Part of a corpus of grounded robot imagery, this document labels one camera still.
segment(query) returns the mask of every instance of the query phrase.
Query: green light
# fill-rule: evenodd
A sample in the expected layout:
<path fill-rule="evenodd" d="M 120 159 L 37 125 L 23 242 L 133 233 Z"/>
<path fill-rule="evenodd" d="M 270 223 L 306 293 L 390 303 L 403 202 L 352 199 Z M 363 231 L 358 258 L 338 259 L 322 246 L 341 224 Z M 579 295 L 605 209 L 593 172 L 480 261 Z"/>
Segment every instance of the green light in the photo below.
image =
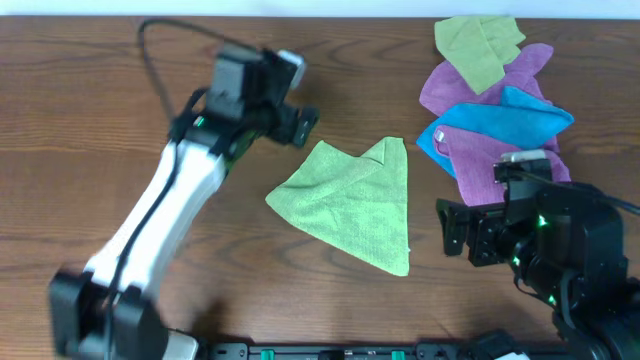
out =
<path fill-rule="evenodd" d="M 545 225 L 549 225 L 549 223 L 544 218 L 544 216 L 542 216 L 542 215 L 538 216 L 538 227 L 543 227 Z"/>

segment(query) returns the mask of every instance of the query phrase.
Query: towel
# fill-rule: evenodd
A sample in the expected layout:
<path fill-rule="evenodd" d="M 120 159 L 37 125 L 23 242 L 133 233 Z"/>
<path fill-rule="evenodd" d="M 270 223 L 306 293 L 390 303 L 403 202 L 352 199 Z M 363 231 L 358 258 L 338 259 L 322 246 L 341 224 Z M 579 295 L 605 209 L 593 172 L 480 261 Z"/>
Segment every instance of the towel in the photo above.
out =
<path fill-rule="evenodd" d="M 520 53 L 525 39 L 512 17 L 456 16 L 435 24 L 436 47 L 476 94 L 505 75 L 503 65 Z"/>
<path fill-rule="evenodd" d="M 409 274 L 402 139 L 385 137 L 360 157 L 320 141 L 266 201 L 296 228 L 393 275 Z"/>
<path fill-rule="evenodd" d="M 476 206 L 504 201 L 504 187 L 494 182 L 493 164 L 500 162 L 502 154 L 522 149 L 446 125 L 438 126 L 434 134 L 436 151 L 451 159 L 465 204 Z M 558 154 L 549 150 L 544 153 L 551 162 L 553 181 L 571 181 L 569 169 Z"/>
<path fill-rule="evenodd" d="M 557 152 L 555 135 L 572 123 L 573 116 L 568 112 L 522 90 L 506 86 L 499 106 L 458 104 L 432 122 L 420 135 L 417 144 L 451 176 L 456 177 L 451 160 L 434 148 L 433 134 L 440 125 L 484 134 L 522 150 L 545 145 L 547 149 Z"/>
<path fill-rule="evenodd" d="M 451 107 L 460 103 L 500 104 L 500 96 L 505 86 L 513 86 L 545 102 L 540 86 L 534 76 L 553 55 L 553 47 L 546 44 L 531 44 L 511 63 L 504 66 L 505 76 L 480 95 L 476 95 L 449 61 L 436 68 L 424 84 L 420 93 L 420 104 L 441 116 Z"/>

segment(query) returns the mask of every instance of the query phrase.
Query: purple cloth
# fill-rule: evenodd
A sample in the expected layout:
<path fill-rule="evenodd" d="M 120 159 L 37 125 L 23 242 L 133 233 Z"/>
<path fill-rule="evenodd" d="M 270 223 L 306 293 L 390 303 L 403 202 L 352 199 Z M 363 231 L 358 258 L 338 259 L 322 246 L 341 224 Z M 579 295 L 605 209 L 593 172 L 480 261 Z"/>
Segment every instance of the purple cloth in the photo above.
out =
<path fill-rule="evenodd" d="M 545 100 L 533 77 L 549 61 L 553 47 L 546 44 L 531 44 L 522 49 L 520 55 L 504 66 L 505 76 L 480 95 L 476 95 L 449 61 L 436 66 L 420 93 L 420 103 L 441 116 L 459 103 L 500 104 L 502 89 L 516 87 L 540 100 Z"/>
<path fill-rule="evenodd" d="M 504 202 L 504 187 L 494 183 L 493 164 L 500 162 L 502 154 L 521 149 L 486 135 L 446 125 L 436 128 L 433 145 L 440 155 L 451 159 L 465 204 L 475 206 Z M 553 181 L 571 181 L 569 169 L 558 154 L 546 146 L 542 149 L 551 161 Z"/>

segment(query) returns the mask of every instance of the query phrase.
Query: white wall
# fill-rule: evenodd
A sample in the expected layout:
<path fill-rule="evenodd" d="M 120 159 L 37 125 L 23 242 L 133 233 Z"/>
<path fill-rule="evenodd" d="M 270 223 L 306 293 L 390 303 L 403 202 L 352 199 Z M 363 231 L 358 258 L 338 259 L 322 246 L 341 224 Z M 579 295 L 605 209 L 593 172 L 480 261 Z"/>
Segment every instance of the white wall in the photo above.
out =
<path fill-rule="evenodd" d="M 0 0 L 0 14 L 640 19 L 640 0 Z"/>

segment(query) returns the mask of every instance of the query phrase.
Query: wood grain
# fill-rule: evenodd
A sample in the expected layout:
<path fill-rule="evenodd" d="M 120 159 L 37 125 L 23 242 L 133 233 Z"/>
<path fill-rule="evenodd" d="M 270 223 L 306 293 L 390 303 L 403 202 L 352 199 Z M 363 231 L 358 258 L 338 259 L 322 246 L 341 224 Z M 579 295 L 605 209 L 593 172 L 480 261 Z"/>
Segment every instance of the wood grain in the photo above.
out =
<path fill-rule="evenodd" d="M 159 308 L 172 327 L 257 342 L 413 342 L 504 328 L 555 341 L 550 311 L 507 267 L 445 258 L 437 197 L 456 185 L 415 140 L 435 117 L 418 103 L 442 61 L 434 20 L 193 18 L 256 45 L 300 51 L 310 67 L 290 101 L 321 110 L 303 150 L 258 141 L 197 217 Z M 0 19 L 0 358 L 52 358 L 47 284 L 82 268 L 148 184 L 167 121 L 145 77 L 138 18 Z M 576 123 L 559 137 L 575 180 L 640 202 L 640 23 L 522 20 L 526 43 L 555 47 L 538 79 Z M 215 43 L 149 35 L 176 107 L 209 82 Z M 360 155 L 384 136 L 409 152 L 411 273 L 387 275 L 294 229 L 264 197 L 320 139 Z M 640 226 L 626 218 L 640 275 Z"/>

